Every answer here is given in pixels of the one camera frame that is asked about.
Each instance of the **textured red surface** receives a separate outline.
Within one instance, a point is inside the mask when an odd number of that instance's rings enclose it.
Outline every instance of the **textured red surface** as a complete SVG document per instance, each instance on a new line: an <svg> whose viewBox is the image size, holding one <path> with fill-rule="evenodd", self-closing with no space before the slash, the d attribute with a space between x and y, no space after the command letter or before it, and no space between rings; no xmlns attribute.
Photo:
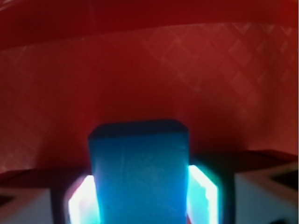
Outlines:
<svg viewBox="0 0 299 224"><path fill-rule="evenodd" d="M0 49L139 28L249 21L298 28L298 1L0 0Z"/></svg>
<svg viewBox="0 0 299 224"><path fill-rule="evenodd" d="M178 119L191 151L298 154L298 31L213 23L0 52L0 171L89 165L99 124Z"/></svg>

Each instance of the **led light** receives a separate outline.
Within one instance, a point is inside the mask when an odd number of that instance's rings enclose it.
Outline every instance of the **led light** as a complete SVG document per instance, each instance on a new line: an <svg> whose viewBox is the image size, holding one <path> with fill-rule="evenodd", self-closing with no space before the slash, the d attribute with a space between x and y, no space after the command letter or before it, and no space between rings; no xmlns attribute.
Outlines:
<svg viewBox="0 0 299 224"><path fill-rule="evenodd" d="M71 224L99 224L96 188L92 175L87 176L68 201Z"/></svg>
<svg viewBox="0 0 299 224"><path fill-rule="evenodd" d="M196 166L189 166L187 212L191 223L218 224L218 188Z"/></svg>

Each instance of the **diamond pattern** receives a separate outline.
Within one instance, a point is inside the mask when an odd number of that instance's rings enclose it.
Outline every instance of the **diamond pattern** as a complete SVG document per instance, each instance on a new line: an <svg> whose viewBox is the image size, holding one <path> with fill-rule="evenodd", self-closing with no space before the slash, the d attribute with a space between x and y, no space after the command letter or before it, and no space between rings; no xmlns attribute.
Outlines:
<svg viewBox="0 0 299 224"><path fill-rule="evenodd" d="M191 150L298 153L298 31L214 23L0 52L0 172L89 165L97 125L173 118Z"/></svg>

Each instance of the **blue block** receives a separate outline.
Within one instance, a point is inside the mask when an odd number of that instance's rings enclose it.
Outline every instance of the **blue block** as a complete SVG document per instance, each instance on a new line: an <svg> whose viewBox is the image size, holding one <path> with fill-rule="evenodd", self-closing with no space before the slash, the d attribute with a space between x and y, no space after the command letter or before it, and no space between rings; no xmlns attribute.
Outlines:
<svg viewBox="0 0 299 224"><path fill-rule="evenodd" d="M102 224L186 224L184 125L176 120L100 125L88 140Z"/></svg>

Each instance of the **glowing light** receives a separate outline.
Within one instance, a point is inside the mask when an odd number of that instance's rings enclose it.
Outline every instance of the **glowing light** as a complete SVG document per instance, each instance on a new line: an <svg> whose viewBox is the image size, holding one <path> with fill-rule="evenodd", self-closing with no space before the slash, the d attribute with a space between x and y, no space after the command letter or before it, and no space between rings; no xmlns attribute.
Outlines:
<svg viewBox="0 0 299 224"><path fill-rule="evenodd" d="M71 224L100 224L96 188L92 175L87 176L68 201Z"/></svg>
<svg viewBox="0 0 299 224"><path fill-rule="evenodd" d="M187 212L191 223L218 224L218 188L196 166L189 166Z"/></svg>

